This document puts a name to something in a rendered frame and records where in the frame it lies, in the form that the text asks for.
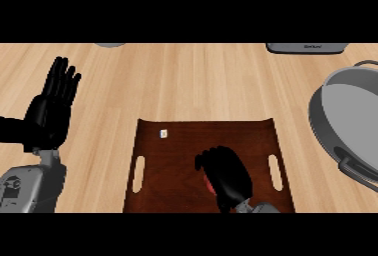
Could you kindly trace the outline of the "dark grey flat appliance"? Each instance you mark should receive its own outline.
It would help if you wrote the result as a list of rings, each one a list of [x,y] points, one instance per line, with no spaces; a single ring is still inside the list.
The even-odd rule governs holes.
[[[340,54],[347,43],[267,43],[266,48],[276,54]]]

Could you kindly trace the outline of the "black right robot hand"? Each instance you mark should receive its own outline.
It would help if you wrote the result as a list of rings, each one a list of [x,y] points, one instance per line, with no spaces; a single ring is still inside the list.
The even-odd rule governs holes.
[[[195,169],[204,169],[219,210],[229,213],[253,197],[253,181],[238,154],[225,146],[204,150],[195,156]]]

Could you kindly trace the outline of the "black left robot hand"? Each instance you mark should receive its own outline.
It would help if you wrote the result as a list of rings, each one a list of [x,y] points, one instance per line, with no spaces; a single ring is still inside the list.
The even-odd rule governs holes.
[[[0,116],[0,143],[24,145],[24,152],[58,150],[67,140],[71,106],[81,74],[58,56],[42,93],[33,98],[24,119]]]

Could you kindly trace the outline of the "red bell pepper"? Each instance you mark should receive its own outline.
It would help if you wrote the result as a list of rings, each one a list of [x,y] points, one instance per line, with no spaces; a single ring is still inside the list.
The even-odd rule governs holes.
[[[204,183],[205,183],[207,190],[210,191],[210,193],[211,193],[214,196],[217,196],[216,190],[214,190],[214,188],[213,188],[211,182],[210,182],[208,177],[207,177],[205,174],[204,174]]]

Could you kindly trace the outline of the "dark brown wooden tray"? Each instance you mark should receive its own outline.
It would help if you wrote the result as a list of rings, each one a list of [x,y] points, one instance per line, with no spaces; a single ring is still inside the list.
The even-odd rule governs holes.
[[[253,181],[251,204],[270,203],[281,212],[295,211],[290,185],[273,187],[269,158],[282,156],[275,122],[139,120],[133,157],[145,159],[142,189],[127,191],[127,213],[216,213],[216,196],[207,189],[195,156],[226,146],[239,156]]]

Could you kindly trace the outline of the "grey metal pot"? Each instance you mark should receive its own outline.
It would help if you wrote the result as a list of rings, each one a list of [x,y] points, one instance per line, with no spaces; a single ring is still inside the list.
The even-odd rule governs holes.
[[[338,170],[378,193],[378,61],[331,73],[309,102],[309,122]]]

